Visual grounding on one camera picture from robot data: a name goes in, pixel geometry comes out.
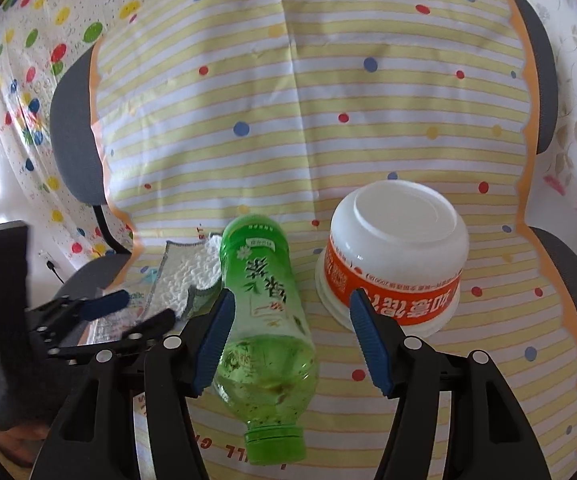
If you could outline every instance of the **bottle label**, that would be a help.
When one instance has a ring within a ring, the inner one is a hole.
[[[227,252],[224,286],[236,303],[229,341],[270,334],[313,345],[288,256],[282,256],[273,240],[262,237],[246,238]]]
[[[353,266],[329,237],[324,254],[324,276],[335,296],[346,306],[354,290],[363,288],[379,314],[395,317],[400,325],[429,321],[453,301],[462,271],[441,283],[404,285],[378,278]]]

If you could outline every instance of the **green bottle cap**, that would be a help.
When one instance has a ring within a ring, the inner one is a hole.
[[[244,438],[252,465],[288,464],[306,458],[303,429],[294,424],[253,428]]]

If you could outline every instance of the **white bowl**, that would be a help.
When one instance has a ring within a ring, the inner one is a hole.
[[[427,337],[459,304],[468,247],[462,218],[440,193],[404,180],[374,182],[335,209],[316,289],[350,330],[348,301],[361,287],[375,310],[395,317],[406,335]]]

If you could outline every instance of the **red label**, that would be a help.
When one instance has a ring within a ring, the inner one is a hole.
[[[365,274],[353,267],[329,237],[324,255],[324,276],[335,296],[346,306],[350,295],[363,288],[374,309],[384,316],[395,317],[400,325],[429,321],[444,312],[455,297],[461,271],[442,283],[402,285]]]

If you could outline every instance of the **green tea bottle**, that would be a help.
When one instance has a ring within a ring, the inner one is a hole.
[[[249,462],[303,460],[296,422],[315,393],[319,365],[286,236],[270,218],[240,217],[224,231],[220,261],[235,321],[214,379],[217,394],[248,426]]]

